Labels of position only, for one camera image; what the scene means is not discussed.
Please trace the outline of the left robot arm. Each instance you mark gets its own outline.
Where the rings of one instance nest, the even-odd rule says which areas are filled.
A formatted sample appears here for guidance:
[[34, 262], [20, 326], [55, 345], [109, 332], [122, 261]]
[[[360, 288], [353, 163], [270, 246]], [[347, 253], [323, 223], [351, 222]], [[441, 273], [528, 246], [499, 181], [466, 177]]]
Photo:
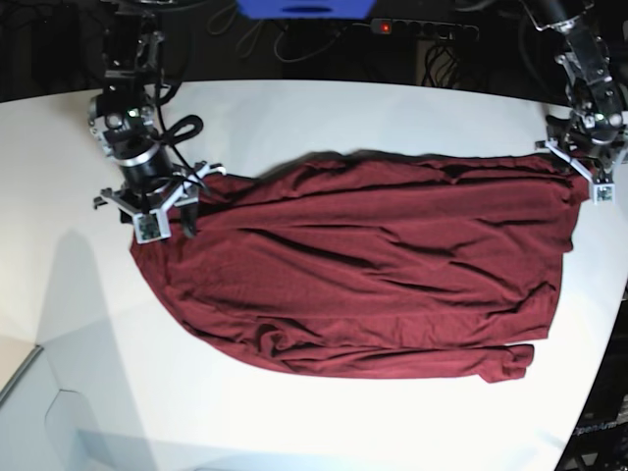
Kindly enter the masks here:
[[570, 113], [566, 119], [546, 116], [544, 148], [590, 183], [609, 185], [627, 154], [626, 124], [608, 50], [587, 20], [595, 3], [527, 0], [522, 5], [536, 30], [552, 30], [564, 40], [564, 49], [555, 62], [567, 75], [565, 94]]

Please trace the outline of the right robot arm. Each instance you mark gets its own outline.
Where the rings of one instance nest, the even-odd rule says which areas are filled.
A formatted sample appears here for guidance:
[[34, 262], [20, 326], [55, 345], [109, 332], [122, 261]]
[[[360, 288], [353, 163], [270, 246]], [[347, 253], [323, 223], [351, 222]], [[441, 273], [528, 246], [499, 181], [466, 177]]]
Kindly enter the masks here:
[[92, 205], [116, 206], [121, 222], [132, 226], [139, 244], [171, 236], [171, 210], [178, 211], [183, 234], [194, 237], [199, 194], [207, 188], [204, 179], [224, 170], [205, 161], [191, 165], [177, 148], [203, 130], [200, 117], [187, 115], [171, 127], [164, 123], [163, 107], [176, 96], [183, 78], [169, 78], [164, 69], [163, 16], [196, 5], [117, 1], [105, 32], [104, 83], [90, 101], [87, 122], [123, 183], [118, 189], [102, 189]]

